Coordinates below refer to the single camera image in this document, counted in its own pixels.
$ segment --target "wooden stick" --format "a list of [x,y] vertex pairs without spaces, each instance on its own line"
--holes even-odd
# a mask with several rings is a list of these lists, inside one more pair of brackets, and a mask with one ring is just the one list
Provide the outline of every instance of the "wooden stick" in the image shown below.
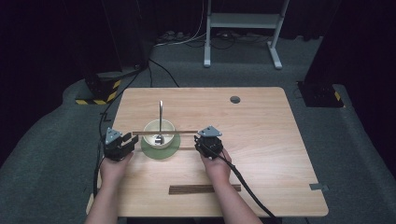
[[149,134],[176,134],[176,133],[198,133],[198,131],[158,131],[158,132],[132,132],[132,135],[149,135]]
[[[241,191],[241,185],[232,185],[236,191]],[[212,185],[171,185],[169,194],[210,193],[215,192]]]

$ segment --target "black curtain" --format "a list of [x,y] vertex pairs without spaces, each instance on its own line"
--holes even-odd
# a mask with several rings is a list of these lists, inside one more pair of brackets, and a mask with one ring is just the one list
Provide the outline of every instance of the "black curtain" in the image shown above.
[[[195,34],[201,20],[203,0],[155,0],[160,34],[166,31]],[[341,0],[290,0],[280,37],[305,40],[324,36]],[[205,33],[207,0],[204,0],[204,20],[200,34]],[[283,0],[212,0],[213,12],[224,13],[279,13]],[[235,29],[246,33],[252,29]],[[254,30],[257,34],[271,35],[273,31]]]
[[64,90],[83,79],[63,45],[62,1],[1,1],[0,165],[28,129],[62,104]]
[[396,176],[395,11],[393,0],[342,1],[305,82],[346,86],[365,131]]

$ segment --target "black and yellow hazard tape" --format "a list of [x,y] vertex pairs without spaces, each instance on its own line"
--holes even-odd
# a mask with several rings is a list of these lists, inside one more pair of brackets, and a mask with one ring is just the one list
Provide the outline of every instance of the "black and yellow hazard tape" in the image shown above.
[[341,100],[341,96],[337,91],[334,92],[334,96],[335,96],[335,99],[337,99],[337,101]]
[[121,84],[121,80],[114,82],[112,89],[104,99],[76,99],[78,105],[106,105],[111,103],[117,96],[117,91]]

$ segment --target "wooden tabletop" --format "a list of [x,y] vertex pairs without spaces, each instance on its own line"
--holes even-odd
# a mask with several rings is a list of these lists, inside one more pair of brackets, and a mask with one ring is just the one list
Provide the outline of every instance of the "wooden tabletop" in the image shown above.
[[[239,104],[230,101],[240,98]],[[209,125],[222,132],[233,164],[261,202],[278,217],[322,217],[328,207],[304,142],[280,88],[133,88],[122,95],[113,129],[143,131],[159,118],[179,131]],[[180,149],[170,158],[147,157],[139,143],[120,184],[120,217],[221,217],[214,193],[169,195],[171,185],[207,185],[205,167],[193,134],[180,135]],[[231,174],[231,183],[240,184]],[[241,196],[261,217],[267,215],[245,189]]]

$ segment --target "human hand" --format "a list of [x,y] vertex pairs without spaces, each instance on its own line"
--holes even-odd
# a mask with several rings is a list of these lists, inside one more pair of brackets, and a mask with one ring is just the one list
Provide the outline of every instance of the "human hand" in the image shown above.
[[[231,162],[231,157],[228,151],[224,148],[223,150],[225,159]],[[230,184],[230,172],[231,169],[225,161],[220,158],[215,158],[210,160],[201,155],[201,160],[204,163],[206,174],[209,177],[212,184]]]
[[126,166],[131,160],[133,152],[129,153],[122,161],[113,161],[108,158],[104,158],[100,166],[100,174],[102,177],[102,187],[105,188],[117,188],[120,181],[125,175]]

